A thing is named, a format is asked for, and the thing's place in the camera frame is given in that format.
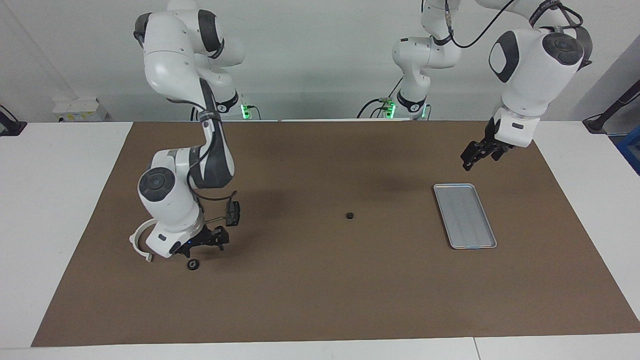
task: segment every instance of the brown table mat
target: brown table mat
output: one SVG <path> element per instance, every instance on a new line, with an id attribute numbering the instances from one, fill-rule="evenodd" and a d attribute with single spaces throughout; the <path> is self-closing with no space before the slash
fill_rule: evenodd
<path id="1" fill-rule="evenodd" d="M 33 346 L 640 332 L 534 144 L 462 169 L 483 128 L 225 124 L 236 177 L 201 192 L 237 189 L 242 219 L 190 272 L 184 256 L 146 263 L 128 237 L 149 218 L 136 185 L 153 154 L 202 130 L 136 123 Z M 436 183 L 475 184 L 496 249 L 449 247 Z"/>

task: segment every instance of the green indicator light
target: green indicator light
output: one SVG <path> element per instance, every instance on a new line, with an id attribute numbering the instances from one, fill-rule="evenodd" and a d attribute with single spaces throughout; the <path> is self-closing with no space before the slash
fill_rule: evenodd
<path id="1" fill-rule="evenodd" d="M 240 105 L 240 108 L 242 109 L 242 117 L 247 120 L 251 118 L 251 110 L 249 110 L 244 104 Z"/>
<path id="2" fill-rule="evenodd" d="M 389 109 L 387 109 L 387 119 L 394 118 L 395 114 L 396 114 L 396 104 L 391 102 L 391 107 Z"/>

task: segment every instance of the metal tray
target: metal tray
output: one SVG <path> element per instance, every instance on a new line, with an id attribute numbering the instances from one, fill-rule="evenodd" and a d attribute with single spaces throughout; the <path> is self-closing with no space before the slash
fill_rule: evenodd
<path id="1" fill-rule="evenodd" d="M 436 184 L 440 214 L 454 249 L 492 249 L 497 242 L 472 184 Z"/>

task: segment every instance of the robotic arm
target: robotic arm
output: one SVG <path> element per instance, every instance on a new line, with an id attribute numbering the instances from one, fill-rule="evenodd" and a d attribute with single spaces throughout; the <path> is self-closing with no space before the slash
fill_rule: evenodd
<path id="1" fill-rule="evenodd" d="M 488 8 L 502 8 L 505 1 L 476 0 Z M 480 142 L 470 142 L 460 158 L 469 171 L 491 155 L 498 161 L 514 147 L 527 147 L 540 117 L 591 56 L 591 37 L 582 19 L 558 0 L 519 0 L 506 11 L 529 20 L 531 29 L 504 33 L 493 46 L 489 65 L 506 84 L 502 103 L 484 130 Z M 569 13 L 580 19 L 576 24 Z"/>
<path id="2" fill-rule="evenodd" d="M 157 224 L 147 245 L 168 258 L 190 248 L 216 245 L 222 249 L 228 234 L 210 231 L 193 188 L 223 188 L 235 165 L 227 146 L 220 113 L 228 112 L 238 94 L 221 66 L 240 64 L 242 47 L 222 36 L 218 18 L 199 10 L 194 1 L 171 1 L 168 10 L 142 15 L 134 36 L 144 50 L 149 85 L 171 102 L 201 109 L 204 146 L 159 151 L 138 183 L 138 195 Z M 226 99 L 216 102 L 216 98 Z M 237 225 L 239 204 L 229 198 L 227 225 Z"/>
<path id="3" fill-rule="evenodd" d="M 449 1 L 451 16 L 458 11 L 459 5 L 460 0 Z M 421 22 L 430 37 L 402 38 L 393 48 L 394 62 L 404 75 L 395 94 L 396 114 L 414 120 L 422 115 L 431 86 L 427 70 L 454 67 L 461 55 L 461 49 L 450 41 L 444 0 L 425 0 Z"/>
<path id="4" fill-rule="evenodd" d="M 476 0 L 486 8 L 517 13 L 531 29 L 507 31 L 491 50 L 489 64 L 506 84 L 502 102 L 480 142 L 471 142 L 461 155 L 463 167 L 489 155 L 494 160 L 516 146 L 531 143 L 536 125 L 573 75 L 589 65 L 591 38 L 582 19 L 560 0 Z M 453 18 L 460 0 L 425 0 L 422 25 L 429 38 L 404 38 L 394 46 L 394 61 L 404 78 L 396 99 L 400 111 L 420 116 L 430 80 L 426 69 L 446 69 L 460 58 L 454 41 Z M 580 20 L 573 21 L 570 14 Z"/>

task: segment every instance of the black stand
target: black stand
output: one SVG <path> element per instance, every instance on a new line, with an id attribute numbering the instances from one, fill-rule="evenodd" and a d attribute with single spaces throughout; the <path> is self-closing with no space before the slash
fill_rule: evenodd
<path id="1" fill-rule="evenodd" d="M 0 136 L 18 136 L 27 126 L 24 121 L 12 121 L 3 112 L 0 111 L 0 124 L 6 129 L 0 133 Z"/>
<path id="2" fill-rule="evenodd" d="M 640 92 L 640 80 L 638 80 L 633 86 L 627 90 L 616 102 L 611 105 L 607 111 L 603 112 L 600 117 L 595 120 L 583 120 L 582 123 L 586 126 L 592 134 L 606 134 L 607 132 L 602 129 L 604 123 L 609 120 L 618 110 L 627 105 L 635 96 Z"/>

